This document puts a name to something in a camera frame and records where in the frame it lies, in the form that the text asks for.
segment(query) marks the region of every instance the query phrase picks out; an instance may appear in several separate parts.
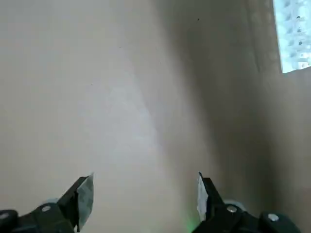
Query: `screw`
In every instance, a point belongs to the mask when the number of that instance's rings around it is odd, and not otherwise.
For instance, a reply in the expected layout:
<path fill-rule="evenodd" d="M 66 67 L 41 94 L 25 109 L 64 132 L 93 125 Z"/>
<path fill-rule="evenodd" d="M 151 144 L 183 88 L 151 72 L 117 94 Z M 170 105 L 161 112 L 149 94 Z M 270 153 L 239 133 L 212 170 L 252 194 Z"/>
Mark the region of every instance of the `screw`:
<path fill-rule="evenodd" d="M 0 215 L 0 219 L 5 219 L 5 218 L 7 218 L 8 216 L 9 216 L 8 213 L 4 213 L 4 214 Z"/>
<path fill-rule="evenodd" d="M 236 207 L 234 207 L 233 205 L 230 205 L 227 207 L 227 210 L 229 212 L 235 213 L 235 212 L 237 212 L 238 209 Z"/>
<path fill-rule="evenodd" d="M 48 210 L 50 210 L 50 206 L 49 205 L 46 205 L 46 206 L 44 206 L 41 210 L 43 211 L 43 212 L 46 212 L 46 211 L 48 211 Z"/>
<path fill-rule="evenodd" d="M 273 222 L 276 222 L 279 220 L 279 217 L 275 214 L 268 214 L 268 218 Z"/>

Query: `green light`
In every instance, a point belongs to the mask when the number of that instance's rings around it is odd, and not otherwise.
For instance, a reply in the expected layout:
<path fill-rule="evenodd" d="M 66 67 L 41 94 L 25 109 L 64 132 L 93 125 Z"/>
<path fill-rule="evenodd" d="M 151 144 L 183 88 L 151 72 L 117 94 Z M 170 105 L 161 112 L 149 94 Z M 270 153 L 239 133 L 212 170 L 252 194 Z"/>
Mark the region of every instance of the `green light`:
<path fill-rule="evenodd" d="M 192 233 L 194 229 L 200 224 L 198 217 L 190 217 L 186 218 L 186 229 L 187 233 Z"/>

